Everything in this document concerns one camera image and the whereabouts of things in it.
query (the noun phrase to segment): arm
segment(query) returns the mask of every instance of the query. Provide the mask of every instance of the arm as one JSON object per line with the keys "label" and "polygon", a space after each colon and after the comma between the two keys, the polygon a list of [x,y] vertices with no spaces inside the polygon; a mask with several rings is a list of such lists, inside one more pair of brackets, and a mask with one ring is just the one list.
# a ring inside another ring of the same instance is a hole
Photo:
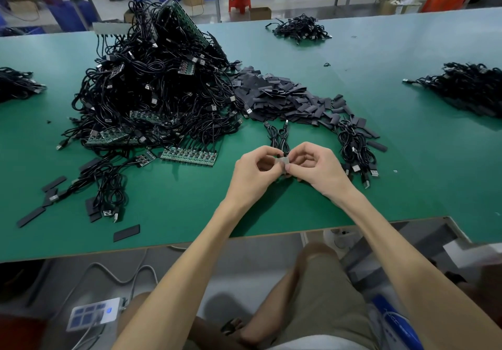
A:
{"label": "arm", "polygon": [[173,264],[113,345],[113,350],[181,349],[230,233],[282,173],[279,149],[260,147],[244,154],[225,199],[190,247]]}
{"label": "arm", "polygon": [[368,202],[330,149],[303,143],[289,160],[289,174],[309,182],[361,229],[425,349],[502,347],[502,330]]}

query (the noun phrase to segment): shorts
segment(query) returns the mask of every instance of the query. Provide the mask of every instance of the shorts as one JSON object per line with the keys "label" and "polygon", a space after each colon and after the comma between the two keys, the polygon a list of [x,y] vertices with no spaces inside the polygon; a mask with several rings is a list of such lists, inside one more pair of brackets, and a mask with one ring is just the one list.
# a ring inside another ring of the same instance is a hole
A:
{"label": "shorts", "polygon": [[362,295],[350,283],[340,261],[330,254],[318,254],[308,261],[272,346],[316,334],[378,349]]}

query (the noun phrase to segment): person's right hand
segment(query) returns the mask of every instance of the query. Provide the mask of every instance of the person's right hand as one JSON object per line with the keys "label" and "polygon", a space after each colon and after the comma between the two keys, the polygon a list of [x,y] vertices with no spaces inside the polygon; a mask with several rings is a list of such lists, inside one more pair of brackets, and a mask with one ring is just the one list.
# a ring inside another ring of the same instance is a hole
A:
{"label": "person's right hand", "polygon": [[289,152],[289,162],[289,174],[307,181],[338,206],[356,190],[331,149],[305,142]]}

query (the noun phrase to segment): power strip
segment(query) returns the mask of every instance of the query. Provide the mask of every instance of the power strip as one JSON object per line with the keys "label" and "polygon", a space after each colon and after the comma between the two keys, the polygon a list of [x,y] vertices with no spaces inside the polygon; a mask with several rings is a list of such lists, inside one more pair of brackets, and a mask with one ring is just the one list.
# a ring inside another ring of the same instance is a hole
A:
{"label": "power strip", "polygon": [[66,331],[77,331],[97,326],[117,319],[125,299],[116,297],[110,300],[76,306],[72,309]]}

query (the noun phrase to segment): background table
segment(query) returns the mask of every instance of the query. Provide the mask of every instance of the background table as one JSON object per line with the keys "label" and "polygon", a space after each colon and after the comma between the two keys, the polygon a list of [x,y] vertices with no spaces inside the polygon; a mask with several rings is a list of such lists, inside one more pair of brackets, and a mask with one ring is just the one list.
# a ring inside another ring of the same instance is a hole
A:
{"label": "background table", "polygon": [[[444,62],[500,65],[501,9],[329,20],[333,39],[297,46],[276,38],[266,22],[202,25],[230,60],[241,59],[263,73],[290,77],[320,96],[345,95],[354,112],[381,134],[386,153],[376,152],[380,179],[364,191],[391,221],[451,215],[475,242],[502,240],[502,176],[498,155],[502,122],[458,112],[433,94],[401,83],[439,73]],[[56,151],[60,133],[86,68],[95,64],[93,33],[62,33],[0,40],[2,66],[33,71],[48,86],[30,100],[0,105],[0,261],[111,251],[193,240],[223,199],[234,162],[267,144],[259,122],[245,121],[223,140],[213,168],[156,160],[130,168],[123,221],[89,223],[84,200],[95,186],[47,208],[19,229],[16,221],[38,207],[40,188],[60,175],[69,181],[94,156],[78,142]],[[331,67],[323,67],[325,62]],[[332,148],[340,145],[324,127],[292,124],[288,142]],[[355,185],[361,188],[359,177]],[[141,233],[112,242],[119,229],[141,224]],[[310,186],[278,182],[243,218],[233,236],[285,233],[346,226],[350,219]]]}

